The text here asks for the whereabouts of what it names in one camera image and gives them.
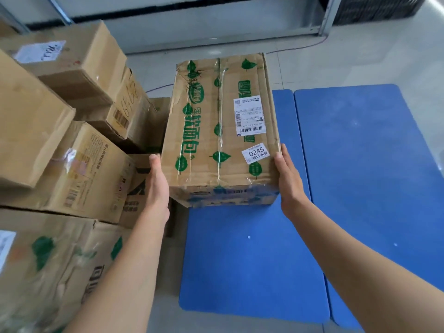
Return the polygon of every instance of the taped cardboard box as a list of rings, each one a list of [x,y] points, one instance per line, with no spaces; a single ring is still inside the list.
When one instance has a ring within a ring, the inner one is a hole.
[[[85,122],[73,121],[33,190],[0,190],[0,205],[117,223],[134,163]]]
[[[61,299],[56,318],[46,330],[67,325],[103,280],[131,231],[117,225],[95,222],[85,241],[76,246],[65,273],[58,282]]]
[[[91,124],[126,153],[145,153],[155,114],[147,94],[126,68],[115,104],[78,110],[74,119]]]
[[[162,150],[171,197],[186,207],[271,204],[279,193],[277,151],[263,54],[177,66]]]
[[[0,331],[34,332],[58,311],[58,282],[95,221],[0,210]]]
[[[102,21],[3,38],[0,49],[76,109],[114,103],[125,71]]]
[[[34,187],[75,110],[0,50],[0,186]]]
[[[148,132],[149,147],[147,153],[161,153],[163,140],[165,138],[166,126],[170,115],[170,97],[151,98],[155,114],[150,119]]]
[[[0,210],[0,330],[51,332],[67,324],[128,236],[94,219]]]
[[[130,191],[126,197],[122,215],[120,215],[119,225],[132,229],[147,203],[146,178],[151,167],[149,154],[129,154],[129,156],[136,164],[136,173],[131,181]],[[172,199],[170,199],[168,209],[170,210],[170,219],[167,223],[169,225],[165,227],[166,230],[169,229],[170,221],[174,217],[175,208]]]

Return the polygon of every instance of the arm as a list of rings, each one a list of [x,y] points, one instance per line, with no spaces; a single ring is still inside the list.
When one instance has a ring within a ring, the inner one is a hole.
[[[169,188],[160,157],[150,156],[147,204],[116,261],[65,333],[145,333],[153,305]]]
[[[367,333],[444,332],[444,293],[365,246],[321,212],[282,145],[282,211]]]

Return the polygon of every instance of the white sticker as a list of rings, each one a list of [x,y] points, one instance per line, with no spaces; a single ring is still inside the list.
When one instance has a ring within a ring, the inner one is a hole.
[[[35,43],[21,46],[14,59],[22,64],[55,61],[66,41]]]
[[[12,242],[14,242],[15,232],[8,230],[0,230],[0,274],[6,263],[6,257],[11,250]]]
[[[261,96],[235,99],[234,117],[236,118],[236,133],[238,137],[267,132]]]
[[[242,151],[242,155],[247,161],[247,164],[250,164],[259,161],[260,159],[263,159],[265,157],[269,157],[270,153],[268,153],[268,150],[265,147],[264,143],[261,142],[258,145],[255,145],[245,151]]]

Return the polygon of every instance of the white floor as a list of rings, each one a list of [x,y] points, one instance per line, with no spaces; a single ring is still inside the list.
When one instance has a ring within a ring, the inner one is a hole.
[[[397,84],[444,173],[444,0],[427,0],[410,19],[334,27],[314,47],[266,55],[273,89]],[[176,64],[189,59],[271,52],[323,38],[291,37],[131,55],[129,65],[145,90],[171,84]],[[169,97],[172,86],[149,92]],[[333,323],[311,325],[272,319],[185,312],[178,293],[184,235],[164,244],[159,290],[149,332],[339,332]]]

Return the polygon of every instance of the human hand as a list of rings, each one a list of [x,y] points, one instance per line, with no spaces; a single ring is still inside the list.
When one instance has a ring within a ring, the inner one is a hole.
[[[285,144],[281,144],[281,149],[282,153],[278,152],[274,156],[274,162],[279,171],[282,212],[290,218],[296,207],[310,203],[310,200],[304,193],[301,176],[291,161]]]
[[[150,167],[151,170],[146,179],[147,204],[145,210],[154,213],[155,218],[160,218],[163,223],[166,223],[170,217],[168,209],[170,188],[162,172],[160,155],[150,155]]]

